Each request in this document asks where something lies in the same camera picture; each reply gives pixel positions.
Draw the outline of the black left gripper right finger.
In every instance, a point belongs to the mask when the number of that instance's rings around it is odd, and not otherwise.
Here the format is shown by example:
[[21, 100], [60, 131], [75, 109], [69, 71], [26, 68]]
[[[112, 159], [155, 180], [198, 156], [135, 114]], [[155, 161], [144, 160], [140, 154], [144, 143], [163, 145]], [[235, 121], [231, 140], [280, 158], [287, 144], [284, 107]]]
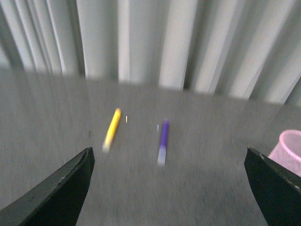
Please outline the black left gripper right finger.
[[301, 177], [253, 148], [244, 166], [250, 188], [269, 226], [301, 224]]

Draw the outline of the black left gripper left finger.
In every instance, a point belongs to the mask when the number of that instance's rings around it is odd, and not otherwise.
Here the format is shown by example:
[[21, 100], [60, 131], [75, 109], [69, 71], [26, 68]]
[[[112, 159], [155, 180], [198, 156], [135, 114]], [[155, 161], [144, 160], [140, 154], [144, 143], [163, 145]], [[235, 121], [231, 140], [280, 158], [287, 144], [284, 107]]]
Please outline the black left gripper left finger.
[[28, 193], [0, 211], [2, 226], [76, 225], [95, 164], [84, 149]]

